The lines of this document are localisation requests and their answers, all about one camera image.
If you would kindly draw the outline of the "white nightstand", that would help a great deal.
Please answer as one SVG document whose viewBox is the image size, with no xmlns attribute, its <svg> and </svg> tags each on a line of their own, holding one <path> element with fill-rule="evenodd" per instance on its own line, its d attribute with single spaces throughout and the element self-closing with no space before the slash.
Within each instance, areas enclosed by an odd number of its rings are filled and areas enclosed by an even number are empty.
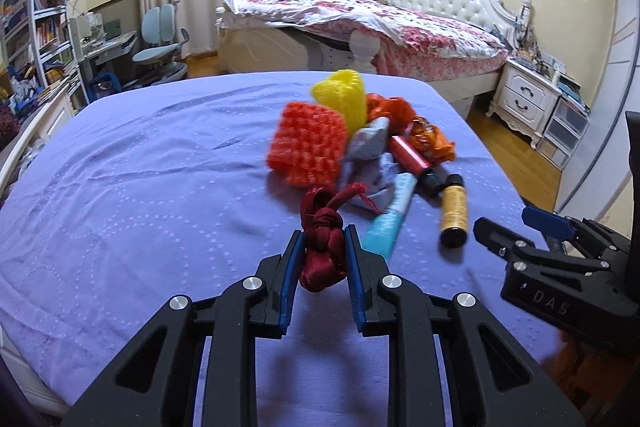
<svg viewBox="0 0 640 427">
<path fill-rule="evenodd" d="M 528 136 L 536 150 L 560 95 L 551 80 L 509 58 L 485 116 L 497 115 L 512 131 Z"/>
</svg>

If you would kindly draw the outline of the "white footboard rail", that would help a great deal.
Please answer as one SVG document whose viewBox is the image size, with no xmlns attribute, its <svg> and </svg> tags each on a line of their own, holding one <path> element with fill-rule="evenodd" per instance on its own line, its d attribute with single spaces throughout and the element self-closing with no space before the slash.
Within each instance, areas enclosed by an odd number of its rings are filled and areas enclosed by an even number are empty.
<svg viewBox="0 0 640 427">
<path fill-rule="evenodd" d="M 28 156 L 37 155 L 74 117 L 68 93 L 71 84 L 70 79 L 60 81 L 46 103 L 25 120 L 20 133 L 1 151 L 1 200 L 6 199 L 10 186 L 20 177 L 22 166 L 32 162 Z"/>
</svg>

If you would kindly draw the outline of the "lavender paper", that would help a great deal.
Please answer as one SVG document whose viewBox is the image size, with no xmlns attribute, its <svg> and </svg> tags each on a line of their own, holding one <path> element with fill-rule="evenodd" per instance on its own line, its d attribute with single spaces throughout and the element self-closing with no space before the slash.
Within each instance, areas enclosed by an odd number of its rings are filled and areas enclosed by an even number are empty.
<svg viewBox="0 0 640 427">
<path fill-rule="evenodd" d="M 341 163 L 337 186 L 343 190 L 349 184 L 362 183 L 367 187 L 367 198 L 378 211 L 384 211 L 394 199 L 395 179 L 399 173 L 399 165 L 388 152 L 372 160 L 345 159 Z"/>
</svg>

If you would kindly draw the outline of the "dark red yarn tassel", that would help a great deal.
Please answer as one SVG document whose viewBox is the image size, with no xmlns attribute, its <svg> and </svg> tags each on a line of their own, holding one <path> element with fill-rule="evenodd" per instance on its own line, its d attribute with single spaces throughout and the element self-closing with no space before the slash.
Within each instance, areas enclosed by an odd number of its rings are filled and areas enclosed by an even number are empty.
<svg viewBox="0 0 640 427">
<path fill-rule="evenodd" d="M 338 210 L 355 197 L 368 201 L 364 184 L 348 184 L 341 191 L 315 187 L 303 197 L 300 221 L 305 254 L 299 284 L 306 291 L 320 293 L 346 277 L 344 221 Z"/>
</svg>

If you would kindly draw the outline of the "gold bottle black cap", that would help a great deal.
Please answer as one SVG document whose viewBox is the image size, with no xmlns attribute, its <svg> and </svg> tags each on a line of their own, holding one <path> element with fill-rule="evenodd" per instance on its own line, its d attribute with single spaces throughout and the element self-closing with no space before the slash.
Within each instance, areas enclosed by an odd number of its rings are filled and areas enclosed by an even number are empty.
<svg viewBox="0 0 640 427">
<path fill-rule="evenodd" d="M 440 243 L 448 249 L 460 248 L 468 239 L 468 231 L 469 209 L 464 181 L 460 174 L 450 174 L 440 192 Z"/>
</svg>

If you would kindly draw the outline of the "pink floral quilt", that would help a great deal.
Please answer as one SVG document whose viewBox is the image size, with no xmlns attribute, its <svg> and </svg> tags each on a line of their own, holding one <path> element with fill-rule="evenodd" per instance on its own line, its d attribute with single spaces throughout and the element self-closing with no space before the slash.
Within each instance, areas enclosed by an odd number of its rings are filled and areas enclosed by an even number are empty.
<svg viewBox="0 0 640 427">
<path fill-rule="evenodd" d="M 380 40 L 377 72 L 423 81 L 495 72 L 509 55 L 484 29 L 375 0 L 224 0 L 220 26 L 292 28 L 335 41 L 360 31 Z"/>
</svg>

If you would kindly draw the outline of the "red crumpled plastic bag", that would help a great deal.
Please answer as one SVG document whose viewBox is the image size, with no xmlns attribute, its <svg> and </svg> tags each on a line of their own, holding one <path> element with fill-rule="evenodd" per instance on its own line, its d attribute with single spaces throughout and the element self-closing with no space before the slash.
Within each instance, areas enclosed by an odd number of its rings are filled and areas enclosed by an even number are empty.
<svg viewBox="0 0 640 427">
<path fill-rule="evenodd" d="M 368 122 L 388 118 L 391 134 L 404 134 L 416 118 L 416 112 L 404 98 L 385 98 L 377 93 L 367 94 L 367 112 Z"/>
</svg>

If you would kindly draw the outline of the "teal white tube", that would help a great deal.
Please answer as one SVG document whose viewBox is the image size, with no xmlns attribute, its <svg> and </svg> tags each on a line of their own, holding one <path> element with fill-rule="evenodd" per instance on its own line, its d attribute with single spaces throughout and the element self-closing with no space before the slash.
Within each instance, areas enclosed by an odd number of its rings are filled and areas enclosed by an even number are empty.
<svg viewBox="0 0 640 427">
<path fill-rule="evenodd" d="M 418 180 L 411 173 L 403 172 L 396 176 L 394 197 L 390 205 L 382 215 L 373 220 L 369 231 L 361 239 L 361 247 L 365 251 L 390 260 L 416 184 Z"/>
</svg>

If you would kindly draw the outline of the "orange snack wrapper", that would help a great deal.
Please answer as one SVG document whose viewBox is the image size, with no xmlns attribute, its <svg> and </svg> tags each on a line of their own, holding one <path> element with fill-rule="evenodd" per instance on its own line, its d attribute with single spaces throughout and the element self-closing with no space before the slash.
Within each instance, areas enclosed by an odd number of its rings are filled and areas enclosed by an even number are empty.
<svg viewBox="0 0 640 427">
<path fill-rule="evenodd" d="M 456 159 L 456 143 L 449 141 L 439 127 L 423 117 L 413 119 L 408 141 L 432 165 L 442 165 L 446 161 Z"/>
</svg>

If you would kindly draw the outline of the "orange foam fruit net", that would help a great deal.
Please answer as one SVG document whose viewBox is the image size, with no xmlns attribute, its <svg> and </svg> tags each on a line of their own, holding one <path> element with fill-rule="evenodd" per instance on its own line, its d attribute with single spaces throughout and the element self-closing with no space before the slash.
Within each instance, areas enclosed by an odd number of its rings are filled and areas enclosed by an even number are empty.
<svg viewBox="0 0 640 427">
<path fill-rule="evenodd" d="M 341 172 L 347 138 L 341 113 L 314 103 L 290 102 L 284 106 L 266 164 L 287 184 L 332 186 Z"/>
</svg>

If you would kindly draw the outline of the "blue-grey desk chair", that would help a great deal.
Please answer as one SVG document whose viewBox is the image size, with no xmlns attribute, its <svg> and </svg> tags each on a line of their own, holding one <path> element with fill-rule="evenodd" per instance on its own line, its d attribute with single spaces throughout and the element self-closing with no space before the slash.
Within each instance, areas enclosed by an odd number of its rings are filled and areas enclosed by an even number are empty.
<svg viewBox="0 0 640 427">
<path fill-rule="evenodd" d="M 150 87 L 186 77 L 188 66 L 180 62 L 180 58 L 182 48 L 190 41 L 190 34 L 186 28 L 178 26 L 179 3 L 179 0 L 171 1 L 144 14 L 141 37 L 145 48 L 134 54 L 132 61 L 148 70 L 134 82 L 134 87 Z"/>
</svg>

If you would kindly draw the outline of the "yellow foam fruit net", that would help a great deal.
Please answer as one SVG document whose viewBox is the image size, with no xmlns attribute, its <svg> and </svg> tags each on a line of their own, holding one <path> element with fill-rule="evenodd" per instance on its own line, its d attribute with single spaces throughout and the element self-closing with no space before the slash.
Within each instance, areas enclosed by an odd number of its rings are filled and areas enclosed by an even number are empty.
<svg viewBox="0 0 640 427">
<path fill-rule="evenodd" d="M 367 92 L 359 72 L 341 69 L 311 87 L 314 101 L 344 117 L 348 136 L 367 124 Z"/>
</svg>

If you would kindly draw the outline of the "red bottle black cap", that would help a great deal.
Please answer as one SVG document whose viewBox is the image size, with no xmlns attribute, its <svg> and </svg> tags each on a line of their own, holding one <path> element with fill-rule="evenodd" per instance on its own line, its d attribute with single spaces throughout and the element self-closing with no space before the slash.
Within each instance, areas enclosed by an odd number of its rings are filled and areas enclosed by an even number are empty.
<svg viewBox="0 0 640 427">
<path fill-rule="evenodd" d="M 388 140 L 388 151 L 397 164 L 410 172 L 428 197 L 437 197 L 445 188 L 442 178 L 432 165 L 403 137 L 393 135 Z"/>
</svg>

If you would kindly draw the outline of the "purple bed sheet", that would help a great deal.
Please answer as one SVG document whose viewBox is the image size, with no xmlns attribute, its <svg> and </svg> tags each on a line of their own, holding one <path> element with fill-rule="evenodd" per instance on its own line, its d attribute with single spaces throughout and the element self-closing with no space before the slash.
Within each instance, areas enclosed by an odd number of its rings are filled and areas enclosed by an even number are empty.
<svg viewBox="0 0 640 427">
<path fill-rule="evenodd" d="M 322 72 L 184 80 L 111 95 L 55 133 L 1 208 L 1 326 L 23 360 L 72 405 L 170 297 L 219 295 L 282 253 L 306 191 L 266 165 L 288 102 Z M 456 142 L 471 223 L 523 225 L 523 202 L 480 139 L 429 84 L 364 76 Z M 500 297 L 504 262 L 473 235 L 439 249 L 436 202 L 414 194 L 390 269 L 432 295 L 469 291 L 542 365 L 560 333 Z M 298 288 L 293 321 L 257 343 L 259 426 L 386 426 L 387 340 L 363 338 L 345 282 Z"/>
</svg>

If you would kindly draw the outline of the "grey study desk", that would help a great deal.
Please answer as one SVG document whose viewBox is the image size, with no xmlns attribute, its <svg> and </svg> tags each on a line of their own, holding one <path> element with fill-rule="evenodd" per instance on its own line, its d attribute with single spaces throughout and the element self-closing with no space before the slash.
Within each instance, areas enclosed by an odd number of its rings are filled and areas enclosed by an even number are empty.
<svg viewBox="0 0 640 427">
<path fill-rule="evenodd" d="M 129 54 L 138 41 L 135 30 L 111 39 L 93 39 L 92 31 L 98 29 L 98 26 L 92 26 L 85 15 L 70 18 L 67 27 L 74 59 L 79 68 L 81 87 L 84 90 L 88 89 L 89 81 L 96 75 L 94 66 L 106 65 L 107 70 L 113 72 L 111 62 Z"/>
</svg>

